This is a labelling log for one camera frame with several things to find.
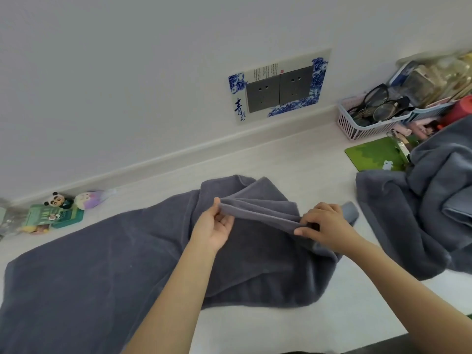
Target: panda toy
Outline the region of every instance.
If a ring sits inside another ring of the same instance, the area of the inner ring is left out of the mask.
[[[52,193],[52,196],[44,202],[46,206],[60,207],[64,210],[71,208],[74,204],[74,199],[67,198],[56,191]]]

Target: gray towel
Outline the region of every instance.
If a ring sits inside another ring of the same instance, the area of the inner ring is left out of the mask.
[[[299,307],[318,300],[340,258],[287,235],[295,203],[267,179],[202,183],[22,254],[7,266],[0,353],[119,353],[162,291],[215,196],[237,217],[218,253],[204,307]],[[357,209],[344,206],[353,223]]]
[[[472,116],[415,148],[407,173],[357,174],[357,198],[385,252],[420,280],[472,273]]]

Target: plastic basket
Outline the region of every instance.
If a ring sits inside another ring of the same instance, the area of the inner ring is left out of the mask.
[[[386,133],[392,130],[396,124],[409,119],[411,116],[411,113],[407,113],[403,116],[395,117],[384,122],[378,122],[369,126],[359,126],[352,119],[347,110],[353,106],[358,106],[361,104],[365,95],[366,94],[364,93],[356,97],[346,98],[338,103],[339,116],[336,123],[342,129],[344,134],[346,134],[349,140],[357,140],[376,134]]]
[[[416,108],[415,110],[412,111],[410,118],[405,120],[403,123],[406,124],[406,123],[412,122],[413,120],[437,117],[441,113],[450,110],[456,102],[457,101],[453,101],[453,102],[440,104],[440,105],[432,106],[431,108],[425,108],[425,109]]]

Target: white wall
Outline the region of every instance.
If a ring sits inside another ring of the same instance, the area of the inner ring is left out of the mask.
[[[234,121],[240,70],[333,47],[313,112],[471,41],[470,0],[0,0],[0,197],[263,126]]]

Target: folded towel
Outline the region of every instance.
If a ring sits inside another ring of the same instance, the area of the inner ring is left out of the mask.
[[[385,252],[420,280],[472,273],[472,116],[411,153],[407,173],[357,174],[357,199]]]
[[[1,353],[119,353],[131,339],[215,196],[237,217],[216,256],[204,308],[299,307],[318,300],[340,256],[293,236],[294,202],[267,178],[202,183],[22,254],[7,266]],[[353,223],[357,209],[343,207]]]

